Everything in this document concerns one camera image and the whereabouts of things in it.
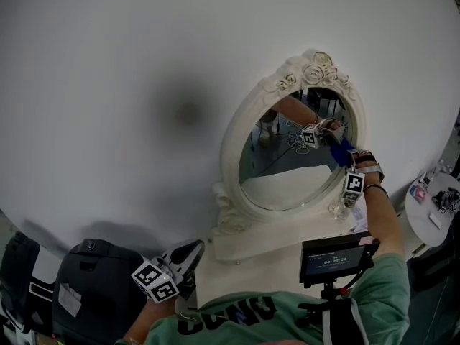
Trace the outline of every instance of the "white wall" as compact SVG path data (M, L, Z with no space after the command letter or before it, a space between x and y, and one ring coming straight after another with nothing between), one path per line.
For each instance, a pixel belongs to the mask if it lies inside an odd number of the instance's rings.
M0 208L57 247L202 234L230 118L309 47L356 83L390 193L441 155L453 0L0 0Z

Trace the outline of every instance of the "green t-shirt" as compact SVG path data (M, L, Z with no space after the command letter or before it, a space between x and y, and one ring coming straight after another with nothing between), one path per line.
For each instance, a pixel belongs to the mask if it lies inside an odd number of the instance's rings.
M397 254L384 254L374 262L375 266L363 274L350 296L358 304L369 344L397 345L409 327L407 266ZM296 339L319 345L323 343L322 324L298 328L295 321L306 314L298 304L322 302L284 292L227 295L199 311L156 322L145 343L242 345Z

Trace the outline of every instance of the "mirror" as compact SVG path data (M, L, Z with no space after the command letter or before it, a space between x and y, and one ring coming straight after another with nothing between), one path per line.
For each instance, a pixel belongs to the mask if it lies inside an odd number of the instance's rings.
M331 117L336 121L326 120L323 126L344 131L351 141L346 102L331 89L291 93L265 112L247 137L239 161L239 184L246 197L261 208L284 211L325 190L339 168L331 141L325 138L323 146L312 147L302 129Z

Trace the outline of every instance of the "forearm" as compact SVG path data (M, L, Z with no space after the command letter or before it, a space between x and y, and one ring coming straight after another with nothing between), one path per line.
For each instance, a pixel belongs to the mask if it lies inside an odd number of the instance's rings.
M156 304L151 300L145 303L141 313L137 316L137 320L129 328L128 332L123 336L123 340L133 344L136 341L138 344L143 344L149 333L150 327L162 319L175 314L175 298L166 300L163 303Z
M404 257L404 238L395 210L383 192L375 187L364 192L367 207L367 225L371 235L380 240L376 256L398 253Z
M303 126L313 124L315 120L316 122L322 120L320 117L317 118L315 112L308 108L308 106L305 106L292 96L281 98L281 100L272 106L272 110L278 111L289 120Z

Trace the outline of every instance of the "ornate mirror frame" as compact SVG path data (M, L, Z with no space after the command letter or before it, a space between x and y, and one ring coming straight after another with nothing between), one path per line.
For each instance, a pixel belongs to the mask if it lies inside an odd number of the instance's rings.
M362 148L366 135L364 107L349 77L340 72L331 57L324 52L309 49L301 56L291 57L270 77L263 78L244 99L226 131L221 149L223 183L213 191L220 207L216 236L238 234L253 229L260 223L282 224L307 219L327 212L344 180L344 171L337 168L329 178L330 183L314 193L303 205L286 211L269 211L251 202L239 183L239 161L248 134L254 125L281 98L308 88L331 89L341 97L351 119L349 133L351 144Z

